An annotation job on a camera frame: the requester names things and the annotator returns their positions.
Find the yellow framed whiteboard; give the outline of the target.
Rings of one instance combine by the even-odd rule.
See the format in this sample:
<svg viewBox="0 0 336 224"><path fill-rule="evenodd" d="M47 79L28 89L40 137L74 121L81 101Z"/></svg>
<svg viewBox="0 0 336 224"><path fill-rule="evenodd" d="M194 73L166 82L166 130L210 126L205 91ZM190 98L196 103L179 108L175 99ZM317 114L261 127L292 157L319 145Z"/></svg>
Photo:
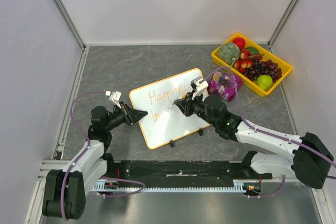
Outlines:
<svg viewBox="0 0 336 224"><path fill-rule="evenodd" d="M191 81L202 75L199 68L194 68L130 91L133 108L148 113L139 125L149 149L156 149L209 126L194 114L184 116L173 104L176 99L191 92Z"/></svg>

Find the white marker pen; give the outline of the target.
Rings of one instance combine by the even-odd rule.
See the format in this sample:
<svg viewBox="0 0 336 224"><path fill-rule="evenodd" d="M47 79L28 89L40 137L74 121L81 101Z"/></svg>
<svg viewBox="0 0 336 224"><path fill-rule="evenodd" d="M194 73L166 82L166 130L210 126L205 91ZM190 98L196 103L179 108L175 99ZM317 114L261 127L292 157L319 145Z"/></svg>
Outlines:
<svg viewBox="0 0 336 224"><path fill-rule="evenodd" d="M174 100L173 103L169 105L167 108L170 109L175 105L180 109L186 109L190 96L191 96L191 92L185 93L180 98Z"/></svg>

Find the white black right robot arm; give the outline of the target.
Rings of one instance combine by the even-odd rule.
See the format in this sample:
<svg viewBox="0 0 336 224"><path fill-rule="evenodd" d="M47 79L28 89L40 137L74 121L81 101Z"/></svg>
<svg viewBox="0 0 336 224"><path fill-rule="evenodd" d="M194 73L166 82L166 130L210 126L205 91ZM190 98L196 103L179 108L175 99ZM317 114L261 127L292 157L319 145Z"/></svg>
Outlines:
<svg viewBox="0 0 336 224"><path fill-rule="evenodd" d="M196 115L213 126L220 137L271 152L270 155L249 152L245 157L247 162L240 166L245 178L257 174L295 176L315 189L323 188L329 178L334 158L315 134L291 135L253 124L229 112L225 101L215 95L193 98L188 94L173 103L186 117Z"/></svg>

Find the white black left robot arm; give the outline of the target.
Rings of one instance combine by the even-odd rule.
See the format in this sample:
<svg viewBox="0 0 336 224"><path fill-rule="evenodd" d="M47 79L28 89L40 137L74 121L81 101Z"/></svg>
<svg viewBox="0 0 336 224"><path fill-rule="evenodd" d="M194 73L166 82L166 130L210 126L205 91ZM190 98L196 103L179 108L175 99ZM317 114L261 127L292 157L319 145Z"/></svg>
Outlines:
<svg viewBox="0 0 336 224"><path fill-rule="evenodd" d="M107 153L112 141L111 131L121 124L132 126L148 114L124 102L112 112L103 106L91 110L91 125L79 153L62 169L52 169L46 176L42 214L67 221L81 217L88 193L100 178L115 173L113 156Z"/></svg>

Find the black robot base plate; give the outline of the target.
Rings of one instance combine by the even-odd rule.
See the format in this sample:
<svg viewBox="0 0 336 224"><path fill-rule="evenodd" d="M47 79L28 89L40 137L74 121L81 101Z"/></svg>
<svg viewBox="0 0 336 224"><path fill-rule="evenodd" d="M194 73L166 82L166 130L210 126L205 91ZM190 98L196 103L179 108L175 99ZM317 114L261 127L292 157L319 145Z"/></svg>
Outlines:
<svg viewBox="0 0 336 224"><path fill-rule="evenodd" d="M115 161L101 178L119 178L119 187L187 188L232 187L234 180L270 180L271 173L259 173L241 162L229 161Z"/></svg>

